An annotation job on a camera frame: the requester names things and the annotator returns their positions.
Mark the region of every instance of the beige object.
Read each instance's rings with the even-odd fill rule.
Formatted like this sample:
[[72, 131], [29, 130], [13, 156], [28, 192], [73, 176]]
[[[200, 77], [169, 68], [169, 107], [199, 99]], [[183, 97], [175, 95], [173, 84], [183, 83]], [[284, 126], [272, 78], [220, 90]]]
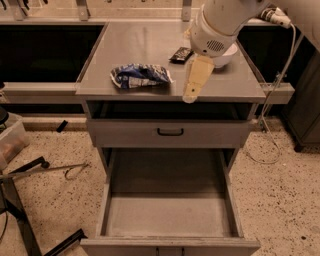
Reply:
[[213, 60], [207, 56], [196, 57], [190, 64], [189, 77], [183, 94], [183, 101], [193, 103], [208, 81], [213, 69]]
[[0, 134], [0, 171], [4, 170], [8, 163], [29, 145], [21, 116], [9, 113], [6, 126], [7, 129]]

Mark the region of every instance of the black cable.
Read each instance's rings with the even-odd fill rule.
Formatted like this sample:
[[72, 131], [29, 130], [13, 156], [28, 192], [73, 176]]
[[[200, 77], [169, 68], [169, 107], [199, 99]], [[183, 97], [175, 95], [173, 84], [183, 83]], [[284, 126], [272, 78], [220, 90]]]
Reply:
[[1, 234], [1, 236], [0, 236], [0, 243], [2, 242], [2, 239], [3, 239], [3, 237], [4, 237], [4, 233], [6, 232], [7, 226], [8, 226], [8, 218], [9, 218], [9, 216], [8, 216], [8, 212], [5, 212], [5, 213], [6, 213], [6, 222], [4, 223], [4, 227], [3, 227], [3, 230], [2, 230], [2, 234]]

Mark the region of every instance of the black object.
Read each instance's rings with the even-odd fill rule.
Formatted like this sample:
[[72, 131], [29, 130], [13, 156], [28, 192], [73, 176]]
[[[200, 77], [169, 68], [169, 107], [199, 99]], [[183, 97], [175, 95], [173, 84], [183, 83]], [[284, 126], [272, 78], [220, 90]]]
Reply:
[[37, 166], [38, 164], [41, 164], [41, 167], [44, 168], [44, 169], [47, 169], [49, 166], [50, 166], [50, 163], [47, 162], [43, 156], [31, 161], [30, 163], [27, 163], [21, 167], [19, 167], [18, 169], [14, 170], [13, 172], [11, 173], [18, 173], [18, 172], [25, 172], [35, 166]]
[[0, 2], [2, 3], [3, 9], [4, 9], [4, 10], [7, 10], [7, 5], [6, 5], [6, 3], [4, 2], [4, 0], [0, 0]]
[[163, 132], [160, 128], [157, 129], [157, 133], [159, 136], [182, 136], [184, 134], [184, 129], [181, 128], [177, 132]]
[[66, 120], [63, 120], [63, 122], [59, 125], [59, 127], [57, 128], [57, 132], [62, 132], [63, 129], [67, 126], [68, 122]]
[[175, 54], [170, 58], [171, 62], [184, 64], [193, 54], [193, 50], [187, 47], [180, 47]]
[[315, 51], [295, 87], [295, 93], [284, 106], [282, 116], [296, 146], [320, 146], [320, 54]]
[[[41, 164], [43, 168], [49, 167], [49, 163], [45, 161], [43, 157], [39, 157], [14, 170], [10, 174], [25, 172], [38, 164]], [[4, 212], [9, 212], [16, 218], [28, 256], [42, 256], [40, 247], [12, 178], [0, 181], [0, 214]], [[82, 229], [61, 242], [54, 249], [46, 253], [45, 256], [56, 256], [77, 240], [81, 240], [81, 238], [87, 238]]]
[[62, 243], [57, 245], [55, 248], [53, 248], [51, 251], [46, 253], [44, 256], [58, 255], [59, 253], [67, 249], [69, 246], [71, 246], [74, 242], [80, 241], [82, 238], [88, 238], [88, 237], [85, 236], [82, 229], [79, 229], [77, 232], [69, 236], [66, 240], [64, 240]]
[[23, 0], [24, 7], [26, 7], [27, 10], [30, 10], [28, 3], [29, 3], [28, 0]]
[[8, 120], [9, 118], [9, 113], [0, 106], [0, 125], [4, 125], [4, 127], [6, 128], [5, 122]]

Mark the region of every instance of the open drawer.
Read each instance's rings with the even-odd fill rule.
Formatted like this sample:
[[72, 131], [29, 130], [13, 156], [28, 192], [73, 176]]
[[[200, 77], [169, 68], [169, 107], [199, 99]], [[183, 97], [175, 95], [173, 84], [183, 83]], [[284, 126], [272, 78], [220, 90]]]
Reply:
[[89, 256], [248, 256], [220, 150], [118, 149]]
[[250, 131], [250, 107], [240, 103], [89, 101], [88, 109], [98, 147], [240, 148]]

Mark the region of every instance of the countertop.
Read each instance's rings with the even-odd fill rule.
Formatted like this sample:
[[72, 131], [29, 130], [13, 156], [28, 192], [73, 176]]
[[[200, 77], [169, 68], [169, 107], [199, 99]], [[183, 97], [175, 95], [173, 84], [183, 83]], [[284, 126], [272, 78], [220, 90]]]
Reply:
[[[189, 27], [181, 21], [111, 21], [78, 85], [77, 95], [113, 100], [182, 101], [187, 65], [173, 64], [169, 58], [180, 48], [190, 47], [184, 36]], [[166, 68], [174, 82], [158, 88], [119, 89], [113, 84], [113, 68], [130, 64], [157, 64]], [[263, 103], [263, 93], [243, 53], [213, 72], [198, 101]]]

